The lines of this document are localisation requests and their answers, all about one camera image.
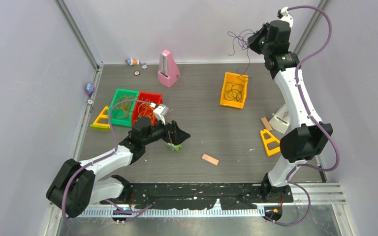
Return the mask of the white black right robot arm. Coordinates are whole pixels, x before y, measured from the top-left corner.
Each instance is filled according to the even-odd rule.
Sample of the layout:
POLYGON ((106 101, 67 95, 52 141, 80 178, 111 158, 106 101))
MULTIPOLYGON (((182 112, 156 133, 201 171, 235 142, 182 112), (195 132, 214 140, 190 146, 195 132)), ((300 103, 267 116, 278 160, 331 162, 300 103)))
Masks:
POLYGON ((274 20, 248 38, 249 49, 262 54, 283 95, 290 115, 291 131, 280 140, 281 156, 261 182, 259 193, 268 202, 287 191, 289 180, 302 166, 321 154, 333 133, 310 101, 299 65, 299 58, 289 51, 290 23, 274 20))

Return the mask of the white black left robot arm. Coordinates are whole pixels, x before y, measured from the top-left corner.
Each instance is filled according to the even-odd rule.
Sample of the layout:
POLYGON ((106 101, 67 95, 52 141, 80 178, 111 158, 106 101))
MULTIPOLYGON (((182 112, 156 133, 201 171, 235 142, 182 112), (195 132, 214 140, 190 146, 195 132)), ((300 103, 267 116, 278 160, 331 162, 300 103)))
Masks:
POLYGON ((148 117, 139 117, 128 135, 112 150, 81 162, 65 161, 48 188, 46 198, 61 209, 66 218, 75 218, 89 204, 104 200, 127 203, 132 192, 130 182, 119 175, 106 176, 139 160, 151 143, 163 140, 178 146, 189 138, 190 134, 180 129, 174 120, 152 124, 148 117))

